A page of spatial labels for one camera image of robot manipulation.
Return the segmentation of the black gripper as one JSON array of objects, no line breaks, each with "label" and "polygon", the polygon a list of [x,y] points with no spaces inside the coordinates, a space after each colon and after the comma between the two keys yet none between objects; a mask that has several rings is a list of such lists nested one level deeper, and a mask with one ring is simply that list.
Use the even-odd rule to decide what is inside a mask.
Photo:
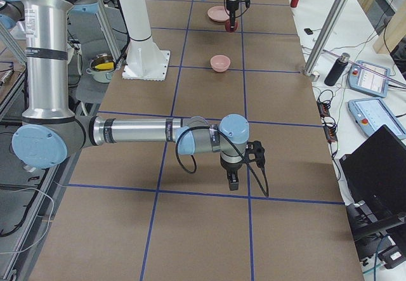
[{"label": "black gripper", "polygon": [[228,186],[230,191],[239,189],[238,170],[242,167],[243,162],[227,162],[224,158],[220,157],[221,166],[225,169]]},{"label": "black gripper", "polygon": [[226,0],[226,9],[229,12],[228,30],[235,30],[235,12],[239,9],[239,0]]}]

